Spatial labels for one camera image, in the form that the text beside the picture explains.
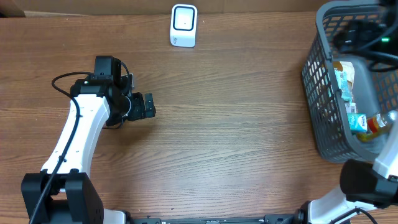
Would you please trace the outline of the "brown snack packet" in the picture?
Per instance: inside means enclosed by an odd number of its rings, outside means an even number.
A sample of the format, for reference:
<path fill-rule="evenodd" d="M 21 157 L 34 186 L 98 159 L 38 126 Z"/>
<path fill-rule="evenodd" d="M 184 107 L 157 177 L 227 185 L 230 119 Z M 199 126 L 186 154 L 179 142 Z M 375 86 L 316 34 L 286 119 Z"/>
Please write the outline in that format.
<path fill-rule="evenodd" d="M 353 86 L 355 70 L 351 62 L 334 61 L 333 67 L 335 71 L 338 88 L 341 90 L 341 97 L 346 102 L 353 102 Z"/>

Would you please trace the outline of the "white barcode snack packet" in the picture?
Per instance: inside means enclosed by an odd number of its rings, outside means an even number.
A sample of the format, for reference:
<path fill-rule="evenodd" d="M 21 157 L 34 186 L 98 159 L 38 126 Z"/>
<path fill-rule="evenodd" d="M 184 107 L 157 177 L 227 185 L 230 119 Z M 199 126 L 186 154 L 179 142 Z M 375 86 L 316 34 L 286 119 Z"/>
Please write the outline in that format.
<path fill-rule="evenodd" d="M 345 102 L 345 110 L 347 113 L 358 113 L 358 109 L 355 102 L 346 101 Z"/>

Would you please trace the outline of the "teal tissue pack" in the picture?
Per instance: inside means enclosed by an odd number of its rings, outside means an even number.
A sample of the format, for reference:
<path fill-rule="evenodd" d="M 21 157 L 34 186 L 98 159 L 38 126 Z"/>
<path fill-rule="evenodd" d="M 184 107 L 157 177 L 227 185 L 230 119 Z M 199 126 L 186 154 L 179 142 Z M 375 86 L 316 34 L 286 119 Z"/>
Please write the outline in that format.
<path fill-rule="evenodd" d="M 366 133 L 368 131 L 367 117 L 361 113 L 348 113 L 349 128 L 352 133 Z"/>

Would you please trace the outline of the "yellow liquid bottle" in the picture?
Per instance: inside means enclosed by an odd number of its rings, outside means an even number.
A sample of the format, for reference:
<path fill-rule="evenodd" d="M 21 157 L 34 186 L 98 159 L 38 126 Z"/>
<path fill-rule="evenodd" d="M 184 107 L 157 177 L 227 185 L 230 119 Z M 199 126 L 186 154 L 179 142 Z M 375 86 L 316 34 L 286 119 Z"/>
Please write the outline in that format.
<path fill-rule="evenodd" d="M 362 142 L 368 142 L 377 137 L 388 133 L 392 125 L 397 120 L 397 110 L 391 110 L 388 113 L 377 113 L 367 119 L 368 131 L 366 133 L 358 133 L 356 137 Z"/>

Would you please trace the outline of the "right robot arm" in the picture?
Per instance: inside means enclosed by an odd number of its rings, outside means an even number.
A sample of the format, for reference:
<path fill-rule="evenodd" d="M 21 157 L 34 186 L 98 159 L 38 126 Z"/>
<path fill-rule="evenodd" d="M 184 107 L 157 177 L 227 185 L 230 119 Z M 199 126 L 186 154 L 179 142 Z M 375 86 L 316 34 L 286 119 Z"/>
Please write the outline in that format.
<path fill-rule="evenodd" d="M 349 223 L 397 205 L 397 2 L 331 1 L 302 69 L 318 153 L 339 184 L 287 223 Z"/>

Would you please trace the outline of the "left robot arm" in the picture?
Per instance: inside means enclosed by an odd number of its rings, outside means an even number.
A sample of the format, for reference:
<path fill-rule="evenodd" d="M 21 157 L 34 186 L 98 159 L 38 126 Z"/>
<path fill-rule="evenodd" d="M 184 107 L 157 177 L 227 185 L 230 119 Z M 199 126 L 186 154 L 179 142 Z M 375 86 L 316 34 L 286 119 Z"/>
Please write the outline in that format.
<path fill-rule="evenodd" d="M 30 223 L 132 223 L 129 212 L 106 209 L 90 180 L 94 151 L 104 129 L 153 118 L 150 93 L 133 92 L 134 77 L 113 56 L 95 58 L 70 91 L 70 110 L 57 145 L 38 173 L 27 173 L 21 192 Z"/>

